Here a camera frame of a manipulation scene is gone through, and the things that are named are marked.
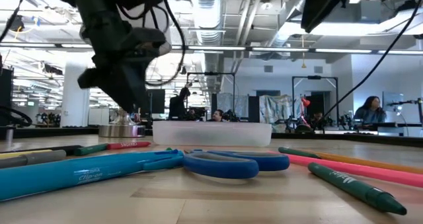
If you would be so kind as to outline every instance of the man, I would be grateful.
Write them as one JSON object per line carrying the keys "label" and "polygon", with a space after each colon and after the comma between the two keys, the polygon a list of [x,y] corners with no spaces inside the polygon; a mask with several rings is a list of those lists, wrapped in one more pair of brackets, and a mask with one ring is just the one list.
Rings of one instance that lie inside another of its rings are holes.
{"label": "man", "polygon": [[213,113],[212,119],[208,120],[207,122],[222,122],[223,121],[222,116],[223,116],[223,111],[220,109],[217,109]]}
{"label": "man", "polygon": [[317,130],[323,129],[323,113],[322,112],[316,112],[313,114],[313,117],[310,120],[310,126],[312,128],[315,128]]}
{"label": "man", "polygon": [[176,95],[171,98],[169,103],[169,120],[182,120],[185,116],[185,101],[191,93],[189,88],[192,86],[192,83],[187,83],[184,88],[180,90],[179,95]]}

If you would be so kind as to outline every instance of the ceiling duct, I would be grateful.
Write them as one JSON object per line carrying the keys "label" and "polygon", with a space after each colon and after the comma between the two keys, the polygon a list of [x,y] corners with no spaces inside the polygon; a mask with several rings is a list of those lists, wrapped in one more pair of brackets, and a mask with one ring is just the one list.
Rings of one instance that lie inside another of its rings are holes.
{"label": "ceiling duct", "polygon": [[[222,43],[221,28],[223,0],[191,0],[194,9],[194,24],[198,30],[197,39],[202,46],[218,46]],[[205,72],[223,72],[223,54],[204,54]],[[206,78],[207,90],[218,93],[222,76]]]}
{"label": "ceiling duct", "polygon": [[[400,5],[401,2],[404,1],[406,0],[392,0],[392,2],[385,2],[385,4],[395,3],[396,5]],[[304,34],[304,30],[301,29],[304,4],[305,0],[291,0],[285,2],[279,14],[280,29],[270,41],[262,46],[281,48],[287,46],[286,42],[292,34]],[[412,10],[408,10],[392,18],[394,16],[392,11],[390,15],[383,14],[383,5],[380,1],[360,1],[359,3],[348,3],[346,8],[342,8],[338,5],[319,26],[323,28],[328,26],[328,30],[330,30],[329,28],[333,24],[357,24],[357,26],[366,24],[369,25],[366,27],[369,30],[367,34],[397,33],[395,29],[399,28],[397,30],[400,30],[403,27],[402,24],[410,18],[411,12]],[[413,25],[410,27],[410,30],[416,31],[415,34],[420,32],[414,29],[421,24],[419,16],[421,15],[417,15],[416,20],[413,21],[415,26]],[[266,52],[259,55],[250,54],[250,57],[263,60],[287,59],[289,53]]]}
{"label": "ceiling duct", "polygon": [[[290,34],[283,34],[280,32],[283,32],[283,25],[285,22],[293,17],[299,16],[303,13],[305,0],[291,0],[288,2],[285,2],[282,5],[282,10],[279,14],[279,22],[280,22],[280,29],[277,31],[277,33],[274,35],[273,39],[268,41],[266,43],[266,46],[268,47],[274,47],[274,48],[280,48],[282,47],[288,38],[291,36]],[[263,53],[261,55],[256,56],[258,59],[287,59],[290,56],[288,53],[282,53],[282,52],[267,52]]]}

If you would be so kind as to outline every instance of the metal frame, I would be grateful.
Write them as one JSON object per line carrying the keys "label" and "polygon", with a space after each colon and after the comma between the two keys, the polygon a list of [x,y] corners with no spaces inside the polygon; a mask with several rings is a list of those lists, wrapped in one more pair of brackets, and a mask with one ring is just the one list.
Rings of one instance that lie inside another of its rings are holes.
{"label": "metal frame", "polygon": [[[232,109],[235,112],[235,73],[218,73],[218,72],[188,72],[186,74],[186,82],[190,82],[190,75],[205,75],[205,76],[219,76],[219,75],[232,75],[233,78],[233,96],[232,96]],[[186,98],[186,106],[188,107],[188,98]]]}
{"label": "metal frame", "polygon": [[[295,79],[300,79],[296,84],[294,84]],[[292,77],[292,114],[295,114],[295,88],[298,86],[304,79],[308,80],[321,80],[326,79],[336,90],[336,125],[339,126],[339,91],[338,91],[338,77],[324,77],[324,76],[318,76],[318,75],[312,75],[312,76],[293,76]],[[333,84],[329,79],[335,80],[335,84]]]}

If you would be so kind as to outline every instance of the blue marker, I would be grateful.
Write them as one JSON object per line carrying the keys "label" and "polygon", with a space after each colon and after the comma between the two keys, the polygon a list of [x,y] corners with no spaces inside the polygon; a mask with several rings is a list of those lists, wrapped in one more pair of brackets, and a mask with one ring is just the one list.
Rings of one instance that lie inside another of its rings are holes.
{"label": "blue marker", "polygon": [[139,152],[4,168],[0,170],[0,201],[116,178],[143,171],[145,165],[147,170],[179,167],[182,156],[178,150]]}

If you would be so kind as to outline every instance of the monitor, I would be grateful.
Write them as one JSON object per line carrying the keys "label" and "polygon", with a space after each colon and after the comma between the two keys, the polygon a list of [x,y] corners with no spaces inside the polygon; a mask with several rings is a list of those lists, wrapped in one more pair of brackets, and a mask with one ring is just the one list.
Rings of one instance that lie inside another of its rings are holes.
{"label": "monitor", "polygon": [[149,89],[147,90],[149,105],[152,114],[164,114],[165,113],[165,89]]}

